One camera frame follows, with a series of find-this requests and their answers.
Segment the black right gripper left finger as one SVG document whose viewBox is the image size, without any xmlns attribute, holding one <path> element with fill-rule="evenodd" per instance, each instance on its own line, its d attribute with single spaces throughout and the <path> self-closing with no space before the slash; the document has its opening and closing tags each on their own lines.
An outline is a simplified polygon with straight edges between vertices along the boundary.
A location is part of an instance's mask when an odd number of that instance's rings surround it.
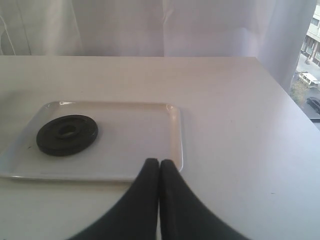
<svg viewBox="0 0 320 240">
<path fill-rule="evenodd" d="M 159 161 L 145 160 L 120 200 L 72 240 L 155 240 L 158 221 Z"/>
</svg>

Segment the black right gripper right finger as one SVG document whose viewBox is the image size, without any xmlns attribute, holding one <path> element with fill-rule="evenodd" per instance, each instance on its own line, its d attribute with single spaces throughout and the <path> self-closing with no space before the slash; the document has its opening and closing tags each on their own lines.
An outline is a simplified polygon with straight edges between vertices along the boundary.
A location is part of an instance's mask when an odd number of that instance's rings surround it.
<svg viewBox="0 0 320 240">
<path fill-rule="evenodd" d="M 160 163 L 160 230 L 163 240 L 246 240 L 193 193 L 172 160 Z"/>
</svg>

